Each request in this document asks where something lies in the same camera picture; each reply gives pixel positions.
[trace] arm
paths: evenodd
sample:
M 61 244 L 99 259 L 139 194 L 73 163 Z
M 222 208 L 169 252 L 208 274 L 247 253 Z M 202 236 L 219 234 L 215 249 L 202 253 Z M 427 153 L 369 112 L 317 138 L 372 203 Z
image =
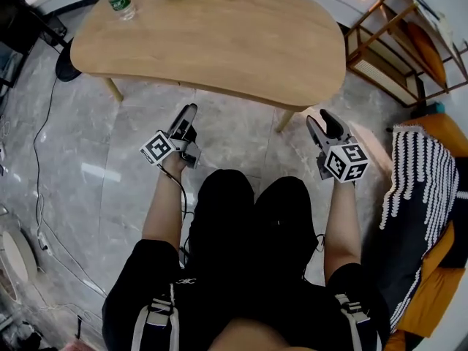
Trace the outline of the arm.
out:
M 166 158 L 162 166 L 181 182 L 185 164 L 178 153 L 173 153 Z M 160 172 L 156 191 L 143 225 L 142 239 L 166 241 L 178 251 L 181 230 L 181 188 L 167 175 Z
M 361 236 L 355 188 L 335 180 L 325 237 L 325 282 L 345 264 L 361 263 Z

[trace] wooden table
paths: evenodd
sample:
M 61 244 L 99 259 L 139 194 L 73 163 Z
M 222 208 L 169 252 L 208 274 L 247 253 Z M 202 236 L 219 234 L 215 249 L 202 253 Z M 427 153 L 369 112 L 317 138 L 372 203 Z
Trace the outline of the wooden table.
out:
M 104 78 L 174 83 L 294 112 L 330 99 L 345 73 L 341 31 L 312 0 L 133 0 L 120 21 L 106 0 L 73 40 L 81 72 Z

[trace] gray tile floor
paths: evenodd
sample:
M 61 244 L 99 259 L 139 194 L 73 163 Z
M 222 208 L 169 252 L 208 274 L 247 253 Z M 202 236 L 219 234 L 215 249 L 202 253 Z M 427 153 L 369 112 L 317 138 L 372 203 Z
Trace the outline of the gray tile floor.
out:
M 73 33 L 88 10 L 69 12 L 61 19 Z M 10 92 L 5 110 L 10 133 L 4 138 L 7 158 L 2 163 L 7 172 L 0 178 L 0 203 L 10 214 L 0 222 L 5 230 L 17 227 L 19 219 L 30 237 L 43 271 L 34 285 L 16 287 L 28 315 L 40 316 L 59 346 L 75 332 L 75 318 L 64 307 L 46 307 L 72 303 L 69 308 L 77 313 L 84 309 L 100 315 L 103 299 L 40 251 L 35 238 L 37 165 L 32 141 L 46 117 L 57 56 L 39 41 Z M 309 190 L 316 233 L 325 231 L 332 183 L 320 180 L 315 163 L 319 151 L 307 131 L 306 116 L 323 107 L 338 114 L 371 154 L 371 168 L 357 184 L 363 235 L 379 216 L 389 187 L 390 135 L 385 128 L 409 118 L 408 110 L 352 74 L 347 74 L 337 95 L 295 114 L 281 134 L 273 130 L 281 111 L 267 105 L 155 83 L 117 80 L 116 84 L 125 97 L 122 104 L 91 76 L 57 82 L 49 122 L 37 139 L 43 218 L 105 292 L 140 237 L 158 177 L 158 170 L 148 165 L 138 149 L 156 130 L 168 128 L 186 103 L 199 106 L 195 128 L 203 150 L 199 168 L 184 172 L 189 209 L 197 202 L 204 178 L 217 168 L 242 171 L 257 195 L 281 176 L 297 176 Z M 184 223 L 184 238 L 189 223 L 190 215 Z M 54 255 L 88 280 L 46 226 L 41 228 Z M 323 284 L 321 253 L 314 254 L 306 278 Z M 84 316 L 100 329 L 98 318 L 88 312 Z M 97 349 L 103 347 L 99 335 L 87 325 L 83 336 Z

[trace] leg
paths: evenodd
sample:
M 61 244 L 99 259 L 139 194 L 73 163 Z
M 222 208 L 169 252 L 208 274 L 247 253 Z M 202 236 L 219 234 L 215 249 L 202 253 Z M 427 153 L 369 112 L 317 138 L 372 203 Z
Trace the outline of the leg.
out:
M 187 268 L 230 271 L 241 265 L 254 209 L 254 191 L 237 170 L 217 170 L 198 193 Z
M 118 102 L 121 102 L 124 99 L 124 95 L 120 93 L 116 84 L 110 78 L 102 79 L 105 85 L 109 88 L 110 93 L 116 98 Z
M 268 248 L 261 252 L 264 273 L 280 276 L 283 282 L 301 278 L 318 245 L 304 183 L 296 177 L 275 181 L 260 195 L 255 217 L 262 228 L 262 245 Z
M 291 110 L 285 110 L 283 113 L 283 116 L 281 117 L 281 121 L 279 122 L 278 126 L 275 128 L 276 132 L 281 132 L 284 127 L 287 125 L 287 123 L 290 121 L 290 119 L 293 117 L 294 112 Z

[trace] hand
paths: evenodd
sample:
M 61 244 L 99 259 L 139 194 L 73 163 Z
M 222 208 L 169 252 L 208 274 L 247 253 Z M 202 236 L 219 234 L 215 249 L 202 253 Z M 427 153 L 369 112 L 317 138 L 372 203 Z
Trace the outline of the hand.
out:
M 180 175 L 182 173 L 182 170 L 184 170 L 185 166 L 186 163 L 181 158 L 181 154 L 178 152 L 171 153 L 162 162 L 162 167 L 173 175 Z

